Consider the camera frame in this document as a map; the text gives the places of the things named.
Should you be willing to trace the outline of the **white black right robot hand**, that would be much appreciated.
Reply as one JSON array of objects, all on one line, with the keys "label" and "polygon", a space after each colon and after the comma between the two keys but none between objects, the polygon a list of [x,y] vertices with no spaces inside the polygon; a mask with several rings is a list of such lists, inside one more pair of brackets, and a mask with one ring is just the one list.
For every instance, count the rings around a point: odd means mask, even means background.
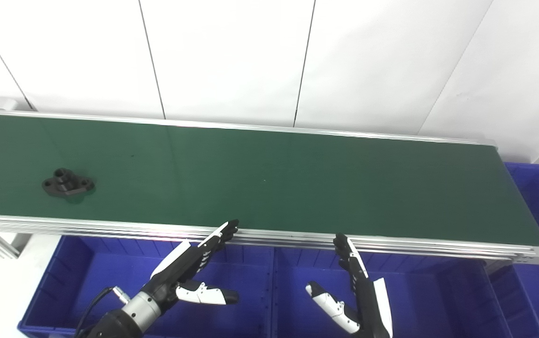
[{"label": "white black right robot hand", "polygon": [[349,274],[357,308],[340,301],[317,282],[308,282],[306,292],[336,325],[352,337],[391,338],[393,319],[384,278],[375,281],[369,278],[360,253],[345,234],[337,233],[332,243],[340,267]]}]

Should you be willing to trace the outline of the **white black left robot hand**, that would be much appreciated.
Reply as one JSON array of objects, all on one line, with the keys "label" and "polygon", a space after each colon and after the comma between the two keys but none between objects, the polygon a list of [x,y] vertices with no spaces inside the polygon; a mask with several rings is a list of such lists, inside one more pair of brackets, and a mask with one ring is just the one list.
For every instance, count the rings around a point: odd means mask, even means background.
[{"label": "white black left robot hand", "polygon": [[151,280],[141,288],[156,303],[162,313],[178,301],[210,305],[237,304],[237,291],[209,286],[194,280],[211,261],[212,256],[225,248],[238,231],[238,220],[220,225],[200,244],[193,246],[188,240],[178,245],[153,271]]}]

